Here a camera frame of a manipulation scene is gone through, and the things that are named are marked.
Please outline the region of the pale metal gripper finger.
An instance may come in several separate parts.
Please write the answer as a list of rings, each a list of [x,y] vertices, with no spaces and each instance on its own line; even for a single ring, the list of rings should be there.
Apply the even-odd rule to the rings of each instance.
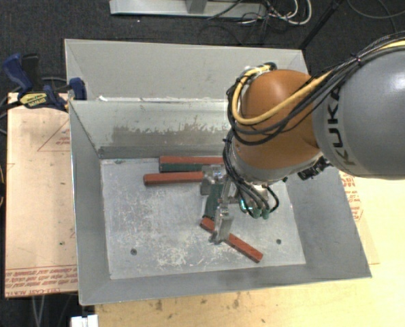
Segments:
[[[220,220],[220,241],[223,242],[229,238],[233,216],[222,216]]]
[[[214,230],[210,242],[219,245],[227,238],[227,208],[219,206],[214,218]]]

